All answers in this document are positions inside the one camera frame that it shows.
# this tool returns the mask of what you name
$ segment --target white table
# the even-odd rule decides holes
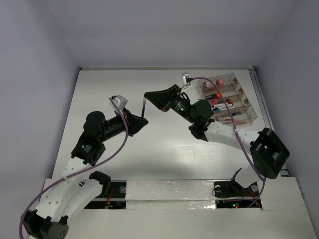
[[[53,177],[46,180],[46,185],[59,178],[83,131],[86,115],[102,111],[107,119],[114,116],[108,96],[124,96],[129,100],[127,109],[140,115],[144,92],[167,89],[173,84],[181,86],[182,72],[185,71],[80,71]],[[247,130],[265,127],[248,70],[188,72],[192,77],[234,72],[258,115],[252,124],[240,127]],[[192,102],[198,99],[195,87],[187,93]],[[247,165],[240,150],[193,138],[188,131],[189,123],[173,111],[163,113],[148,102],[145,117],[150,123],[129,138],[122,152],[99,171],[113,180],[227,179]],[[111,155],[123,138],[124,134],[120,134],[106,141],[102,159]],[[141,192],[140,200],[143,201],[143,197]],[[84,210],[70,225],[67,239],[316,238],[295,178],[268,180],[261,199],[263,210],[183,210],[159,207],[156,203],[126,210]]]

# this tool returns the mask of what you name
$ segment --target clear plastic organizer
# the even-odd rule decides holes
[[[217,87],[224,99],[227,102],[232,102],[233,105],[230,106],[230,111],[237,125],[252,123],[257,118],[254,108],[250,104],[234,73],[210,77],[210,79],[214,82],[219,80],[219,83],[221,80],[224,80],[224,84]],[[217,108],[215,105],[223,104],[223,100],[218,96],[216,89],[211,84],[207,84],[206,80],[198,80],[197,90],[200,97],[208,100],[214,109]],[[214,111],[212,118],[223,124],[232,123],[228,111],[224,106],[222,107],[221,111]]]

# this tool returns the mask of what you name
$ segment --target gray wall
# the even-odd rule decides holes
[[[257,68],[274,128],[291,152],[319,235],[319,1],[299,0]]]
[[[16,239],[51,176],[79,69],[45,1],[2,0],[0,22],[0,237]]]
[[[295,0],[47,0],[81,66],[256,65]]]

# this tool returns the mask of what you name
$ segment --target wall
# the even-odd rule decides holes
[[[2,0],[0,22],[0,232],[16,239],[52,174],[79,68],[45,1]]]
[[[274,128],[291,156],[296,176],[319,235],[318,69],[319,1],[299,0],[257,68]]]
[[[295,0],[47,0],[81,66],[252,66]]]

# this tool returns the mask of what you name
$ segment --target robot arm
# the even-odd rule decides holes
[[[188,84],[190,80],[186,79],[184,83]],[[189,130],[195,138],[241,148],[234,129],[212,119],[213,110],[210,103],[206,100],[198,100],[191,104],[189,97],[183,92],[184,89],[184,86],[180,88],[173,85],[167,90],[146,92],[144,97],[159,110],[167,112],[172,109],[189,121],[191,123]],[[244,148],[251,154],[259,174],[275,179],[290,155],[275,132],[269,128],[264,128],[260,132],[247,130],[237,130],[237,132]],[[251,166],[239,169],[230,181],[235,185],[230,185],[230,189],[226,191],[230,191],[229,197],[231,197],[236,195],[231,191],[245,189],[257,180],[259,177]]]
[[[139,132],[148,121],[135,116],[125,108],[127,100],[122,96],[112,97],[122,111],[128,126],[128,135]],[[37,239],[63,239],[70,221],[95,197],[107,194],[111,188],[111,177],[95,171],[68,175],[94,166],[105,151],[104,141],[126,130],[120,115],[106,120],[102,112],[91,112],[84,123],[81,134],[62,173],[65,180],[54,186],[48,196],[23,219],[27,233]]]

